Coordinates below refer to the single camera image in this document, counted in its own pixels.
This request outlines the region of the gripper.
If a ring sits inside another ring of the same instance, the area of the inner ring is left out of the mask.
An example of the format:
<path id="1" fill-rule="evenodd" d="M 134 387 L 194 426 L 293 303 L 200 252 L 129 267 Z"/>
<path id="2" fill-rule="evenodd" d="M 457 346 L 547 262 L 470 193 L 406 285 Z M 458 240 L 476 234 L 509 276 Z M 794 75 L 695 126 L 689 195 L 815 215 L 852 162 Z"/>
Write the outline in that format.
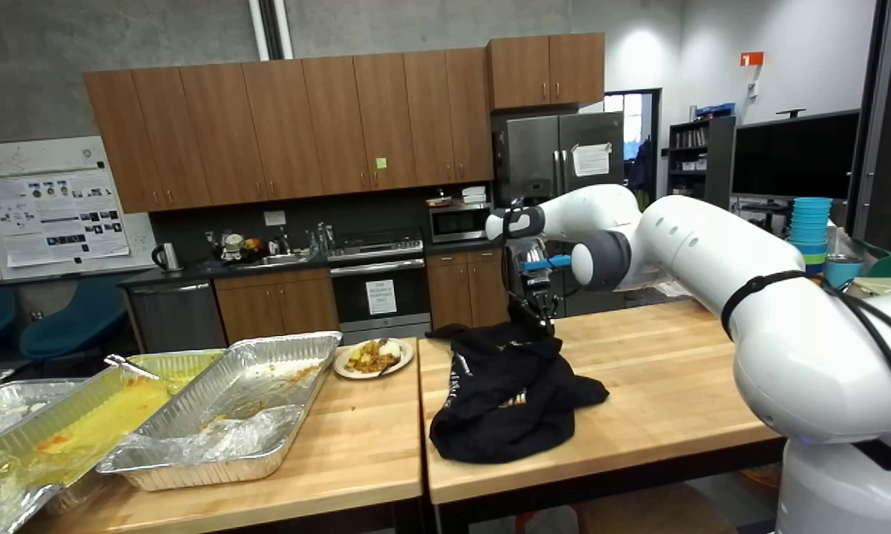
<path id="1" fill-rule="evenodd" d="M 555 335 L 555 321 L 561 297 L 553 283 L 553 269 L 519 272 L 519 295 L 507 294 L 510 322 L 522 328 L 537 329 L 538 322 L 548 337 Z M 538 311 L 531 303 L 538 303 Z"/>

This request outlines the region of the black t-shirt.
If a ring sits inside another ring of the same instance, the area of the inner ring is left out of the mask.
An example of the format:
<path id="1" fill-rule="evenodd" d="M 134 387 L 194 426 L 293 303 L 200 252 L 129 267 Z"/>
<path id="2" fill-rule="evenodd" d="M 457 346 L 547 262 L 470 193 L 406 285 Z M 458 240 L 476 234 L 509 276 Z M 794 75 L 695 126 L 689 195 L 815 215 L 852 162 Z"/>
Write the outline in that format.
<path id="1" fill-rule="evenodd" d="M 430 425 L 442 458 L 506 464 L 562 445 L 575 433 L 575 412 L 607 401 L 593 378 L 577 375 L 562 341 L 505 322 L 449 324 L 426 334 L 450 349 L 448 393 Z"/>

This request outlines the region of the wooden base cabinet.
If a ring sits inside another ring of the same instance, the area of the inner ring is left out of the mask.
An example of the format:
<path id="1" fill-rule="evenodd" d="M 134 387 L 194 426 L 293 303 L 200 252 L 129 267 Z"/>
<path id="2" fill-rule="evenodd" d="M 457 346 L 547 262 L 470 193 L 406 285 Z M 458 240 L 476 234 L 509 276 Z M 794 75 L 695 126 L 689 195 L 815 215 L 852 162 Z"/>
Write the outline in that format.
<path id="1" fill-rule="evenodd" d="M 447 252 L 426 257 L 432 327 L 493 326 L 507 321 L 502 250 Z"/>
<path id="2" fill-rule="evenodd" d="M 228 344 L 339 329 L 326 268 L 217 278 L 212 284 Z"/>

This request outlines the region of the microwave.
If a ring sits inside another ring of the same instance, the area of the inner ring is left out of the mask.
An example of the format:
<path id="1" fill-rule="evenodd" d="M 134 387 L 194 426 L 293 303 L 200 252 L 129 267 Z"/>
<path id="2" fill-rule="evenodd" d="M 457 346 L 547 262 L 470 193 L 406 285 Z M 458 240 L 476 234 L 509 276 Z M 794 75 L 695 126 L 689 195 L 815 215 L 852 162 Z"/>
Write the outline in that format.
<path id="1" fill-rule="evenodd" d="M 486 222 L 492 204 L 450 205 L 429 209 L 430 239 L 432 243 L 455 243 L 486 239 Z"/>

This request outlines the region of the paper notice on oven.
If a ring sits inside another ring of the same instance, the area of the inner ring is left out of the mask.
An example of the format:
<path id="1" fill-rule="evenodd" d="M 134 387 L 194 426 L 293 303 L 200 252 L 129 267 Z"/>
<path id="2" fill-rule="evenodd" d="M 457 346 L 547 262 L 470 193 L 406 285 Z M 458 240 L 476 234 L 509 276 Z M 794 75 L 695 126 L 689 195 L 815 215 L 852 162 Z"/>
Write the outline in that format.
<path id="1" fill-rule="evenodd" d="M 394 280 L 374 280 L 364 283 L 368 310 L 371 315 L 398 312 Z"/>

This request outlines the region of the stainless steel refrigerator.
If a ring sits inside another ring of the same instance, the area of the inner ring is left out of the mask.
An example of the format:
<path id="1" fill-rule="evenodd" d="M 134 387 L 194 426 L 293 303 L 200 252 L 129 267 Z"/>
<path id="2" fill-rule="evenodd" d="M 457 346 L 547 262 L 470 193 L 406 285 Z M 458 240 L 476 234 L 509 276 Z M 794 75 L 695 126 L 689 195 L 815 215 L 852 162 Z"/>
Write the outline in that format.
<path id="1" fill-rule="evenodd" d="M 609 173 L 577 178 L 571 148 L 610 142 Z M 591 185 L 624 182 L 624 115 L 571 113 L 504 119 L 493 128 L 495 204 L 534 205 Z"/>

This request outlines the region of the stainless steel oven range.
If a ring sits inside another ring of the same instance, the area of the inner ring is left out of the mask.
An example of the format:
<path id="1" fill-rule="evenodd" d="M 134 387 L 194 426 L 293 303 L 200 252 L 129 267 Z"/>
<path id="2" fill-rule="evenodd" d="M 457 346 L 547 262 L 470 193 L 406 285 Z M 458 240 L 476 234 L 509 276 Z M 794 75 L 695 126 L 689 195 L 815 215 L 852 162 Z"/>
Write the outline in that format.
<path id="1" fill-rule="evenodd" d="M 341 234 L 327 263 L 343 344 L 431 331 L 424 241 L 417 228 Z"/>

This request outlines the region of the paper on refrigerator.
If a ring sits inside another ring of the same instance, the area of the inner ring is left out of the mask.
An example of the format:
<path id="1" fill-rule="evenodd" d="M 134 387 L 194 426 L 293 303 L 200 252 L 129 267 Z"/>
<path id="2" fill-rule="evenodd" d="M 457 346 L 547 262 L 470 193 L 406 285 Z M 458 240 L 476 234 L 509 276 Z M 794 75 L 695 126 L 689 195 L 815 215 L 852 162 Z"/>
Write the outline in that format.
<path id="1" fill-rule="evenodd" d="M 610 142 L 596 145 L 574 145 L 571 148 L 573 173 L 577 178 L 605 175 L 609 173 L 609 159 L 614 147 Z"/>

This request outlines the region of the plate with food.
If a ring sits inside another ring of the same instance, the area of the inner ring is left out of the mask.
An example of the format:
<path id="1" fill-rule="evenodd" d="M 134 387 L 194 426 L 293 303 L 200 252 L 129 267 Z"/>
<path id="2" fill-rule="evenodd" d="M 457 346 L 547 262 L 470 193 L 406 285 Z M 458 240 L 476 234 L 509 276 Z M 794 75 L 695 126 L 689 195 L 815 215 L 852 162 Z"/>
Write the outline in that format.
<path id="1" fill-rule="evenodd" d="M 415 348 L 407 339 L 370 339 L 350 347 L 340 347 L 333 369 L 341 378 L 370 380 L 404 369 L 414 357 Z"/>

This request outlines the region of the black bookshelf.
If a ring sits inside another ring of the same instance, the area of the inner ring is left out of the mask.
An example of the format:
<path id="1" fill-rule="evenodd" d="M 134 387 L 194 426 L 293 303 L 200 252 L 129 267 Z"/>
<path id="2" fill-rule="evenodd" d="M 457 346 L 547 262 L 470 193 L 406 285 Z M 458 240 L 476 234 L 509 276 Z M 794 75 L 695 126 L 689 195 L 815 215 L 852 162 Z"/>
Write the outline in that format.
<path id="1" fill-rule="evenodd" d="M 734 117 L 717 117 L 670 126 L 669 195 L 730 209 L 736 124 Z"/>

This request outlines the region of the wooden cabinet over refrigerator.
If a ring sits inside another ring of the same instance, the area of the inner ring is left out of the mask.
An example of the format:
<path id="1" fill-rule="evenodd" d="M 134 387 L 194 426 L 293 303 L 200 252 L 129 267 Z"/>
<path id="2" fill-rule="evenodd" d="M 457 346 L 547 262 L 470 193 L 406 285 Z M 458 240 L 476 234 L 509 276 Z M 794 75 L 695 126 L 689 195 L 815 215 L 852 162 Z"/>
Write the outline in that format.
<path id="1" fill-rule="evenodd" d="M 605 34 L 492 39 L 486 45 L 490 109 L 583 105 L 605 97 Z"/>

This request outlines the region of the sink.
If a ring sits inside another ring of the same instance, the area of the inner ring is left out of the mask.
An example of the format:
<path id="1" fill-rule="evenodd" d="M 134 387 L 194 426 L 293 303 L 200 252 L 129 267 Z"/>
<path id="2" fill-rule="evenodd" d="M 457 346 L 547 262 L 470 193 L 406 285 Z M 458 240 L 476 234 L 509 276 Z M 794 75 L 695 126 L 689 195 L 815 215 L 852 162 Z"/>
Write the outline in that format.
<path id="1" fill-rule="evenodd" d="M 276 254 L 276 256 L 266 256 L 253 261 L 253 263 L 239 264 L 239 269 L 266 269 L 269 267 L 279 267 L 283 265 L 300 265 L 309 263 L 313 256 L 310 254 Z"/>

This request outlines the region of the stack of blue cups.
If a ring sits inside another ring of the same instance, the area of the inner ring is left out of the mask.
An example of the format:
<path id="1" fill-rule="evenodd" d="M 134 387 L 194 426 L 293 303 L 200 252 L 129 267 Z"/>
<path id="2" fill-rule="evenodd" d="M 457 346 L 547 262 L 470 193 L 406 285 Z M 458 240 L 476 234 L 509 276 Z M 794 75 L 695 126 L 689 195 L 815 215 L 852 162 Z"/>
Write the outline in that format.
<path id="1" fill-rule="evenodd" d="M 802 254 L 808 274 L 820 276 L 827 260 L 827 228 L 832 199 L 795 197 L 788 241 Z"/>

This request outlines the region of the large black monitor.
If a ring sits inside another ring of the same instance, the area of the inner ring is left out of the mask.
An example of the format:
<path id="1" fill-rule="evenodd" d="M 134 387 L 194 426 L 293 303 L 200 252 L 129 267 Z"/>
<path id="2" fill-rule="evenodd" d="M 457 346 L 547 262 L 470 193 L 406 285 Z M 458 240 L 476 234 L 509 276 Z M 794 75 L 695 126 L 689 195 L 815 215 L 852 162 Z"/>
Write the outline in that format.
<path id="1" fill-rule="evenodd" d="M 831 197 L 849 193 L 859 111 L 737 126 L 734 197 Z"/>

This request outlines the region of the blue mug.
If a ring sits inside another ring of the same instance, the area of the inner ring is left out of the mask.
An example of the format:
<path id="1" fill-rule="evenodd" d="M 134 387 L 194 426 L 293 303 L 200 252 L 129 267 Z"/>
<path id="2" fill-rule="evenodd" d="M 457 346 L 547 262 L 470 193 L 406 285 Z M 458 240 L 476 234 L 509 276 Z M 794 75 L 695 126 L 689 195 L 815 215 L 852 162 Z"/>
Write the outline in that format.
<path id="1" fill-rule="evenodd" d="M 852 254 L 828 254 L 823 268 L 823 277 L 829 285 L 841 289 L 850 281 L 859 277 L 863 269 L 863 260 Z"/>

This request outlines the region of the large empty foil tray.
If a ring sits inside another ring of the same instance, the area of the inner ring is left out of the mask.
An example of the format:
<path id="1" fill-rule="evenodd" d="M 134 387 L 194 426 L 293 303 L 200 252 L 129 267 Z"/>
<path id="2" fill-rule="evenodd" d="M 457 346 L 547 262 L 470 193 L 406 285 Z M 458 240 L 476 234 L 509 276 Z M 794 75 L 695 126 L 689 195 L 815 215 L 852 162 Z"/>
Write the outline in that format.
<path id="1" fill-rule="evenodd" d="M 234 343 L 96 469 L 148 492 L 272 475 L 312 410 L 340 344 L 337 331 Z"/>

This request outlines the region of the dishwasher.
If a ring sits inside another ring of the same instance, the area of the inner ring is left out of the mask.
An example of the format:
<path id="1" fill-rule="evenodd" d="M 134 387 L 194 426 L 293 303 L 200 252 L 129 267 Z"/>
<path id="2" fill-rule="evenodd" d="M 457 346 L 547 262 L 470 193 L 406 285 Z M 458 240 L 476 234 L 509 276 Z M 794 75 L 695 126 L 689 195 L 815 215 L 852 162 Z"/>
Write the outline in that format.
<path id="1" fill-rule="evenodd" d="M 210 281 L 127 288 L 144 354 L 227 346 Z"/>

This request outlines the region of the metal serving spoon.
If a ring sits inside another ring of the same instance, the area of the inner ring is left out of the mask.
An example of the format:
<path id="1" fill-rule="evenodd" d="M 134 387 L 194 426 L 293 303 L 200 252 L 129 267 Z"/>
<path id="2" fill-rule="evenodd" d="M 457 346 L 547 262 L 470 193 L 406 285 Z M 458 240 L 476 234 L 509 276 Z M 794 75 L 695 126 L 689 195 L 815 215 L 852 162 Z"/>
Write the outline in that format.
<path id="1" fill-rule="evenodd" d="M 161 380 L 162 379 L 159 375 L 157 375 L 157 373 L 153 373 L 150 371 L 150 369 L 146 369 L 137 363 L 133 363 L 132 361 L 129 361 L 129 359 L 127 359 L 121 355 L 117 355 L 117 354 L 106 355 L 103 358 L 103 361 L 110 367 L 126 369 L 126 371 L 132 372 L 132 373 L 134 373 L 134 375 L 137 375 L 140 378 L 147 378 L 150 380 Z"/>

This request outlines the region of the foil tray with yellow food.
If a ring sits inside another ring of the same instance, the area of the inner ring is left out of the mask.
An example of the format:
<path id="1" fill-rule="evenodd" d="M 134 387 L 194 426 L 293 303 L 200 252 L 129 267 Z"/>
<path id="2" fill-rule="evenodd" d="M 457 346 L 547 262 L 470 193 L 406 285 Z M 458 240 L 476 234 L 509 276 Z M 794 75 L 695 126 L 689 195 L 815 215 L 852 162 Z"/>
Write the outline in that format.
<path id="1" fill-rule="evenodd" d="M 11 421 L 9 403 L 0 402 L 0 534 L 88 504 L 107 482 L 99 461 L 221 355 L 190 349 L 131 356 L 147 376 L 112 367 L 54 399 L 47 398 L 48 380 L 39 392 L 16 389 L 15 402 L 29 413 Z"/>

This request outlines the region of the printed poster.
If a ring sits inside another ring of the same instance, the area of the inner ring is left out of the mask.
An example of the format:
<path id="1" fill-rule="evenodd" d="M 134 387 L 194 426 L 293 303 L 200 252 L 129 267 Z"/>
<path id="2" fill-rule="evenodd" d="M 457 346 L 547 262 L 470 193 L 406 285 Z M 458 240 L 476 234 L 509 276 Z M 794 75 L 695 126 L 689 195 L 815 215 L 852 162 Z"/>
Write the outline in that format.
<path id="1" fill-rule="evenodd" d="M 130 252 L 116 187 L 102 168 L 0 177 L 0 237 L 11 268 Z"/>

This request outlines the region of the whiteboard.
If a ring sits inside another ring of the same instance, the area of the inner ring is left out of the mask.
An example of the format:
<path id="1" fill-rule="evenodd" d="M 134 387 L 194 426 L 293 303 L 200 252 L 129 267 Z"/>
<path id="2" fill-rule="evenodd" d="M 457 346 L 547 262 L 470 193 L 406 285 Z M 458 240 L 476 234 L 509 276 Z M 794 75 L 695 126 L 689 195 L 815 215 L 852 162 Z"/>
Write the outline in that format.
<path id="1" fill-rule="evenodd" d="M 115 185 L 111 165 L 99 136 L 0 143 L 0 177 L 44 172 L 68 172 L 86 168 L 105 169 Z M 0 237 L 1 283 L 24 283 L 25 281 L 65 276 L 146 270 L 153 267 L 150 253 L 156 245 L 156 239 L 151 232 L 149 216 L 144 212 L 129 214 L 117 188 L 116 199 L 125 223 L 125 233 L 130 247 L 129 254 L 117 257 L 85 258 L 85 260 L 75 260 L 72 263 L 11 268 L 8 267 L 4 243 Z"/>

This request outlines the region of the crumpled foil tray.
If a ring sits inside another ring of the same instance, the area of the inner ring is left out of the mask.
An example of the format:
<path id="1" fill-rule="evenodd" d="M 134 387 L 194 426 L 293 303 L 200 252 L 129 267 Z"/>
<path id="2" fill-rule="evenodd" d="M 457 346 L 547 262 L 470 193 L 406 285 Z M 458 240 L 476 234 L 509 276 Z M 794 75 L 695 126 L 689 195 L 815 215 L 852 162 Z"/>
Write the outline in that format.
<path id="1" fill-rule="evenodd" d="M 82 385 L 83 378 L 18 380 L 0 385 L 0 432 Z"/>

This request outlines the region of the row of wooden wall cabinets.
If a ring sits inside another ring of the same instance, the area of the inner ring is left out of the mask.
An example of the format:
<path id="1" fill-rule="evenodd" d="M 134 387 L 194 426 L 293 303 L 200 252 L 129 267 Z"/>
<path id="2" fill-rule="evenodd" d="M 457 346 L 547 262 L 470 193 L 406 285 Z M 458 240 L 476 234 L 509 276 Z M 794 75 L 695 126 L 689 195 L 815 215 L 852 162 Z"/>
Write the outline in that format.
<path id="1" fill-rule="evenodd" d="M 116 188 L 139 213 L 486 182 L 485 67 L 483 48 L 465 48 L 83 81 Z"/>

